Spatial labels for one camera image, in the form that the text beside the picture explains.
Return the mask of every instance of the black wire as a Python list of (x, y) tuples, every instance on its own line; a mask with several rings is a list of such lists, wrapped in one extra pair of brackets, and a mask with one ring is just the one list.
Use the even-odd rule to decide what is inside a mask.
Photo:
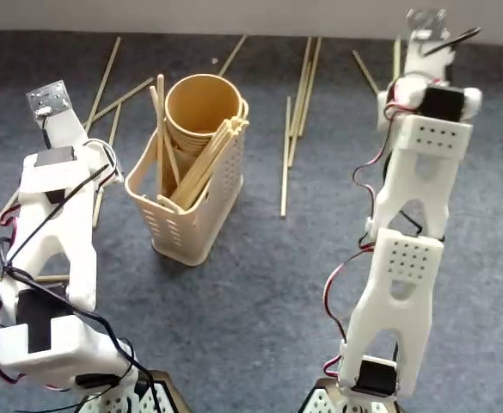
[(129, 355), (121, 346), (120, 343), (117, 339), (117, 336), (113, 332), (112, 326), (110, 323), (102, 316), (96, 314), (95, 312), (92, 311), (87, 311), (82, 308), (79, 308), (78, 306), (72, 304), (70, 301), (65, 299), (64, 297), (60, 297), (53, 291), (49, 290), (46, 287), (43, 287), (41, 284), (37, 283), (34, 281), (33, 277), (27, 273), (26, 271), (23, 271), (22, 269), (19, 268), (14, 268), (12, 267), (10, 262), (7, 262), (3, 268), (3, 272), (6, 273), (8, 276), (13, 278), (16, 281), (21, 282), (22, 284), (25, 284), (29, 287), (32, 287), (35, 290), (41, 291), (42, 293), (45, 293), (49, 295), (51, 298), (55, 299), (58, 301), (60, 304), (65, 305), (67, 308), (75, 312), (76, 314), (79, 314), (82, 317), (90, 318), (91, 320), (96, 321), (97, 323), (101, 324), (102, 327), (107, 332), (107, 335), (110, 337), (110, 340), (112, 341), (113, 346), (115, 349), (118, 351), (118, 353), (130, 363), (129, 368), (131, 366), (135, 366), (138, 370), (140, 370), (148, 379), (148, 383), (150, 384), (151, 388), (151, 394), (154, 399), (154, 405), (156, 407), (157, 411), (161, 411), (159, 401), (157, 400), (157, 394), (156, 394), (156, 387), (154, 386), (154, 378), (150, 371), (142, 366), (135, 358), (131, 355)]
[[(131, 348), (131, 357), (134, 357), (134, 348), (127, 339), (124, 339), (127, 343), (127, 345)], [(126, 369), (125, 373), (121, 376), (120, 381), (126, 377), (126, 375), (131, 371), (132, 365), (129, 365), (129, 367)], [(54, 413), (56, 411), (64, 411), (68, 409), (73, 409), (76, 407), (84, 406), (88, 402), (92, 402), (93, 400), (96, 400), (97, 398), (101, 398), (104, 396), (106, 393), (108, 393), (110, 390), (112, 390), (115, 386), (110, 385), (105, 391), (102, 393), (98, 393), (97, 395), (93, 396), (92, 398), (87, 398), (83, 402), (79, 402), (77, 404), (70, 404), (69, 406), (64, 406), (64, 407), (58, 407), (56, 409), (48, 409), (48, 410), (14, 410), (15, 413)]]
[(460, 43), (463, 43), (464, 41), (470, 39), (473, 36), (476, 36), (481, 32), (481, 28), (470, 28), (469, 30), (464, 31), (458, 37), (452, 40), (445, 41), (443, 44), (436, 46), (429, 50), (428, 52), (423, 53), (423, 57), (426, 58), (427, 56), (430, 56), (436, 52), (439, 52), (440, 50), (446, 48), (446, 47), (451, 47), (452, 49), (455, 49), (457, 45)]
[(45, 118), (43, 119), (43, 123), (41, 123), (41, 131), (43, 132), (43, 139), (45, 140), (45, 145), (47, 149), (51, 149), (51, 140), (48, 137), (48, 132), (46, 131), (46, 122), (48, 121), (49, 115), (45, 115)]
[[(392, 156), (392, 152), (387, 155), (387, 159), (385, 159), (385, 163), (383, 165), (383, 183), (385, 182), (385, 178), (387, 177), (387, 169), (389, 168), (390, 157)], [(400, 210), (400, 214), (412, 224), (417, 232), (416, 236), (420, 235), (423, 232), (423, 226), (419, 224), (415, 219), (407, 215), (402, 209)]]
[(60, 209), (62, 209), (62, 207), (65, 205), (65, 203), (70, 200), (77, 192), (79, 192), (85, 185), (87, 185), (89, 182), (92, 182), (97, 176), (99, 176), (102, 172), (104, 172), (105, 170), (107, 169), (107, 165), (104, 165), (102, 166), (99, 170), (97, 170), (94, 174), (92, 174), (91, 176), (89, 176), (87, 179), (85, 179), (84, 181), (82, 181), (79, 185), (77, 185), (75, 188), (73, 188), (73, 190), (64, 198), (64, 200), (62, 200), (62, 202), (60, 202), (58, 205), (56, 205), (56, 207), (52, 210), (51, 213), (49, 213), (45, 219), (43, 219), (43, 222), (41, 222), (37, 228), (34, 229), (34, 231), (29, 234), (29, 236), (23, 241), (23, 243), (21, 243), (21, 245), (18, 247), (18, 250), (15, 251), (15, 253), (10, 257), (10, 260), (14, 260), (14, 258), (18, 255), (18, 253), (21, 251), (22, 248), (24, 248), (26, 246), (26, 244), (29, 242), (29, 240), (31, 240), (31, 238), (33, 238), (35, 236), (35, 234), (37, 232), (39, 232), (39, 230), (48, 222), (50, 221), (54, 215), (56, 215), (56, 213), (58, 211), (60, 211)]

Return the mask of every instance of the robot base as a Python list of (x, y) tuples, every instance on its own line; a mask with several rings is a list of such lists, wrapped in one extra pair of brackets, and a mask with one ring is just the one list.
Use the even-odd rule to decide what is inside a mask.
[(378, 403), (348, 398), (339, 392), (336, 379), (316, 382), (298, 413), (399, 413), (393, 402)]
[[(190, 408), (176, 389), (168, 373), (151, 370), (154, 377), (157, 399), (162, 413), (190, 413)], [(87, 396), (79, 404), (75, 413), (155, 413), (156, 407), (148, 381), (140, 377), (135, 389), (123, 393), (123, 389), (112, 389), (99, 398)]]

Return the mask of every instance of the wooden chopstick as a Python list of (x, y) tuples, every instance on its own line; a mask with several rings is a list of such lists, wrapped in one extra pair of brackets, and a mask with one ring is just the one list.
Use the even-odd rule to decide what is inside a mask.
[(282, 162), (282, 197), (279, 207), (279, 216), (285, 218), (287, 208), (287, 161), (289, 157), (289, 133), (291, 128), (291, 98), (287, 96), (285, 104), (285, 132), (284, 132), (284, 159)]
[(318, 59), (320, 57), (320, 47), (322, 46), (322, 38), (319, 37), (316, 42), (316, 50), (314, 51), (314, 60), (312, 61), (312, 69), (310, 71), (309, 83), (307, 85), (306, 97), (304, 99), (304, 109), (301, 112), (301, 120), (299, 122), (299, 134), (298, 136), (303, 136), (304, 124), (306, 122), (306, 116), (309, 112), (310, 96), (312, 95), (312, 86), (314, 84), (314, 79), (316, 78), (316, 70), (318, 68)]
[[(117, 132), (117, 125), (120, 121), (121, 105), (122, 103), (117, 105), (117, 108), (115, 109), (115, 115), (113, 116), (112, 130), (110, 131), (110, 138), (108, 140), (110, 146), (113, 146), (113, 142), (115, 141), (115, 133)], [(104, 191), (101, 191), (96, 196), (95, 211), (93, 213), (93, 228), (96, 228), (98, 226), (98, 216), (100, 215), (100, 208), (102, 205), (103, 197), (104, 197)]]
[(107, 62), (106, 70), (102, 75), (102, 80), (100, 82), (100, 86), (98, 91), (96, 92), (95, 101), (93, 102), (93, 106), (90, 109), (89, 117), (87, 118), (87, 123), (85, 125), (85, 132), (89, 133), (90, 127), (93, 124), (95, 119), (96, 109), (98, 109), (98, 104), (102, 98), (102, 93), (104, 92), (104, 88), (106, 87), (106, 82), (108, 77), (110, 76), (110, 71), (112, 70), (113, 61), (115, 60), (115, 56), (117, 55), (117, 49), (120, 47), (121, 38), (118, 36), (115, 40), (115, 44), (113, 45), (112, 53), (110, 54), (110, 59)]
[(218, 72), (218, 75), (220, 77), (224, 76), (224, 73), (226, 73), (226, 71), (228, 70), (230, 64), (232, 63), (232, 60), (234, 60), (234, 57), (237, 55), (237, 53), (240, 51), (240, 49), (242, 48), (243, 46), (243, 42), (248, 38), (248, 36), (245, 34), (244, 36), (242, 36), (242, 38), (240, 39), (240, 41), (237, 42), (236, 46), (234, 47), (234, 50), (232, 50), (232, 53), (230, 54), (230, 56), (226, 59), (226, 62), (224, 62), (224, 65), (222, 67), (222, 69)]
[(362, 58), (358, 54), (357, 51), (353, 50), (353, 56), (354, 60), (356, 61), (356, 64), (362, 71), (362, 74), (364, 75), (365, 80), (367, 83), (370, 85), (370, 89), (373, 92), (373, 94), (376, 96), (379, 95), (379, 88), (377, 87), (375, 80), (373, 80), (373, 77), (371, 76), (370, 71), (368, 71), (368, 68), (365, 66), (365, 63), (362, 61)]

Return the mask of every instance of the white wall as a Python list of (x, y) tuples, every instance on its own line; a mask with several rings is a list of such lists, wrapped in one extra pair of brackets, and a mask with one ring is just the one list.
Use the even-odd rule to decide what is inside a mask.
[(503, 0), (0, 0), (0, 29), (394, 38), (419, 5), (446, 7), (457, 34), (503, 44)]

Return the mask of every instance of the perforated plastic part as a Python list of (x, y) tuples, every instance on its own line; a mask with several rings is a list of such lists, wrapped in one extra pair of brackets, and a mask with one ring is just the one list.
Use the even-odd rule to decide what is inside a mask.
[(396, 147), (435, 157), (462, 160), (469, 146), (472, 130), (471, 125), (464, 123), (417, 115), (407, 116), (402, 123)]
[(183, 211), (167, 198), (153, 202), (138, 194), (148, 168), (156, 163), (156, 134), (152, 134), (125, 185), (150, 228), (152, 246), (158, 253), (191, 266), (207, 258), (243, 185), (243, 143), (241, 133), (226, 146), (203, 192), (190, 209)]
[[(364, 293), (353, 311), (347, 344), (341, 348), (340, 382), (352, 387), (368, 344), (379, 331), (396, 334), (399, 395), (410, 395), (420, 369), (432, 322), (432, 288), (444, 245), (429, 237), (379, 230)], [(404, 299), (392, 293), (394, 281), (414, 286)]]
[[(156, 383), (156, 391), (157, 391), (157, 401), (159, 402), (159, 406), (161, 407), (161, 413), (175, 413), (175, 409), (171, 405), (169, 398), (167, 397), (167, 393), (163, 388), (163, 385)], [(149, 389), (142, 400), (140, 400), (140, 413), (156, 413), (156, 406), (154, 405), (154, 399), (151, 395), (151, 389)]]
[[(448, 200), (471, 130), (471, 125), (462, 123), (417, 115), (405, 118), (402, 131), (396, 136), (385, 184), (377, 195), (367, 226), (372, 239), (411, 200), (418, 200), (423, 206), (426, 234), (437, 239), (444, 236)], [(431, 161), (429, 177), (417, 175), (416, 166), (425, 161), (420, 155)]]
[(334, 404), (325, 389), (315, 389), (309, 402), (304, 407), (303, 413), (340, 413), (335, 410)]

